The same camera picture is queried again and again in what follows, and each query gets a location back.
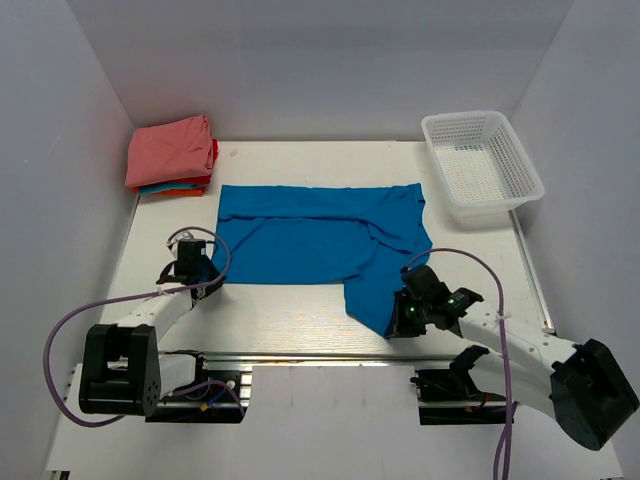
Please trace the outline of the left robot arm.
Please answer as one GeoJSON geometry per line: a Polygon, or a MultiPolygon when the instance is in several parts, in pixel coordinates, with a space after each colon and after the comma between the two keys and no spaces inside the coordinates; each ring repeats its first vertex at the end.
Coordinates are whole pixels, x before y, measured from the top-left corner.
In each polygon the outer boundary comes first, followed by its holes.
{"type": "Polygon", "coordinates": [[[182,239],[174,261],[157,284],[186,289],[144,300],[114,324],[92,326],[85,340],[79,407],[85,414],[151,416],[158,403],[176,390],[199,399],[211,387],[211,374],[197,355],[161,354],[158,343],[195,305],[218,290],[225,277],[207,255],[210,243],[182,239]]]}

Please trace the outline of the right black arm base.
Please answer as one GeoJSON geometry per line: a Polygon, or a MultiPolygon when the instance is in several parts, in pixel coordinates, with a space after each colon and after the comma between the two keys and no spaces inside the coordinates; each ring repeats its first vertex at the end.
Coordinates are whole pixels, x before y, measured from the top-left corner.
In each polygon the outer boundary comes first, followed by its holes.
{"type": "Polygon", "coordinates": [[[410,378],[416,388],[421,426],[499,425],[506,420],[506,400],[491,388],[484,391],[470,372],[491,351],[479,345],[467,347],[447,368],[416,370],[410,378]]]}

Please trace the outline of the blue t-shirt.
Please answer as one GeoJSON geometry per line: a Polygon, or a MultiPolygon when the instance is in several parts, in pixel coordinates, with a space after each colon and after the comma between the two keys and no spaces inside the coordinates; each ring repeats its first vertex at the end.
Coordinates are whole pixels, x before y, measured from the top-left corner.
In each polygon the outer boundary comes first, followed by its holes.
{"type": "Polygon", "coordinates": [[[340,283],[346,313],[386,335],[400,270],[432,246],[420,184],[221,189],[214,264],[235,284],[340,283]]]}

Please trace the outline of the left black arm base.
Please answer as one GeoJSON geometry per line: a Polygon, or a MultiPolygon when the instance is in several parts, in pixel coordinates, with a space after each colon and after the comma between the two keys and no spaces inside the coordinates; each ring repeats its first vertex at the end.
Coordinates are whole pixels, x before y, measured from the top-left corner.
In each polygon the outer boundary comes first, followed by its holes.
{"type": "Polygon", "coordinates": [[[248,411],[252,367],[202,352],[160,355],[162,381],[171,389],[147,423],[239,424],[248,411]]]}

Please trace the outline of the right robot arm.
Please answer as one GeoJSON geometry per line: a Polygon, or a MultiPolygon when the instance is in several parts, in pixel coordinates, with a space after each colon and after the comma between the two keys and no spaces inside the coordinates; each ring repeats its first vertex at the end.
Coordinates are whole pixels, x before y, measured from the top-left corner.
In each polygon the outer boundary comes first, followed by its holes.
{"type": "Polygon", "coordinates": [[[389,334],[410,338],[433,326],[467,341],[445,370],[412,378],[424,402],[510,397],[554,419],[576,443],[601,449],[638,410],[639,399],[610,349],[561,339],[516,320],[467,288],[450,290],[422,265],[401,271],[389,334]]]}

